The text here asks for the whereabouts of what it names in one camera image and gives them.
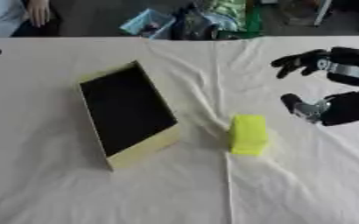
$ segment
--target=open box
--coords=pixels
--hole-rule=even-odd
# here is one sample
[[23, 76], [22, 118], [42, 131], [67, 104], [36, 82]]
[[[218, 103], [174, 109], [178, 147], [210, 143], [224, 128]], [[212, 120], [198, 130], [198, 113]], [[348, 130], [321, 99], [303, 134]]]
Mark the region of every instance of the open box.
[[176, 118], [136, 61], [89, 76], [79, 87], [113, 169], [131, 165], [178, 140]]

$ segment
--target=floor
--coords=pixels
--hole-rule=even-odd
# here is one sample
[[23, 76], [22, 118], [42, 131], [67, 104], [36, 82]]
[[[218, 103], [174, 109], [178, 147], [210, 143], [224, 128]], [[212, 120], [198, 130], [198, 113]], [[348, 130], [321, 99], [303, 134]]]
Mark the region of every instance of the floor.
[[[61, 35], [66, 37], [123, 36], [118, 27], [146, 8], [170, 14], [184, 5], [180, 0], [52, 0], [63, 16]], [[208, 5], [208, 0], [195, 1]], [[274, 5], [262, 7], [264, 34], [269, 36], [359, 35], [359, 16], [335, 13], [319, 27], [287, 25]]]

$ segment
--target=table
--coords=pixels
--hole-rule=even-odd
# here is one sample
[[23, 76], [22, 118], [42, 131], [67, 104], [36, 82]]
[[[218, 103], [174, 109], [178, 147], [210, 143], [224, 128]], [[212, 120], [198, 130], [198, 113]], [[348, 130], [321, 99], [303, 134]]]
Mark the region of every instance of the table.
[[[277, 80], [277, 57], [359, 48], [359, 37], [171, 42], [3, 38], [0, 223], [359, 223], [359, 122], [322, 127], [289, 115], [352, 90], [323, 73]], [[181, 140], [110, 172], [75, 82], [138, 60], [178, 117]], [[227, 153], [230, 118], [260, 114], [260, 157]]]

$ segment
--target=yellow cube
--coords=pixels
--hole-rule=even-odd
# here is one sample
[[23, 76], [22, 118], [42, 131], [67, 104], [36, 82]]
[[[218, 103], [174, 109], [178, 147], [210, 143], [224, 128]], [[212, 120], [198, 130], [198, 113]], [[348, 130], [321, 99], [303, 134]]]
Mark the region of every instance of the yellow cube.
[[262, 115], [235, 115], [229, 130], [231, 153], [258, 156], [268, 143]]

